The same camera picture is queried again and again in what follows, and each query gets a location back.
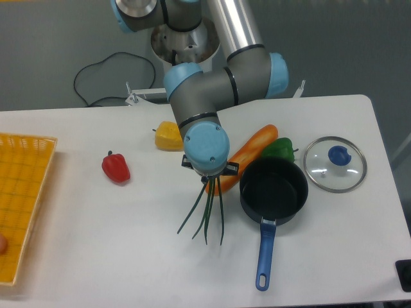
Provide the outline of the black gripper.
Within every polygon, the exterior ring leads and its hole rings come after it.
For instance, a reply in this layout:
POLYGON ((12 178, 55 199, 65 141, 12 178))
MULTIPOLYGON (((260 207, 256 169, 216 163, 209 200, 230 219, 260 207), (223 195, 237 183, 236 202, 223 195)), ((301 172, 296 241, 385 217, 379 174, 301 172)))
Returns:
POLYGON ((203 182, 219 176, 237 176, 239 171, 239 164, 236 162, 227 162, 226 165, 217 171, 199 171, 195 169, 186 155, 182 156, 181 166, 194 170, 202 179, 203 182))

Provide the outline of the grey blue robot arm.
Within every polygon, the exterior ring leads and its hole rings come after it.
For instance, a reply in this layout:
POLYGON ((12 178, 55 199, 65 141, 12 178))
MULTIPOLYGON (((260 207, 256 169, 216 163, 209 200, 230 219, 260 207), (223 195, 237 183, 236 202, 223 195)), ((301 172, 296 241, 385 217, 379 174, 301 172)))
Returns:
MULTIPOLYGON (((289 77, 283 57, 266 50, 248 1, 209 1, 208 6, 226 66, 205 72, 197 60, 179 60, 163 84, 184 142, 183 166, 216 178, 239 170, 228 160, 229 138, 218 111, 272 98, 287 88, 289 77)), ((111 7, 123 31, 164 26, 173 55, 179 34, 193 37, 187 49, 204 45, 198 39, 204 25, 200 1, 113 1, 111 7)))

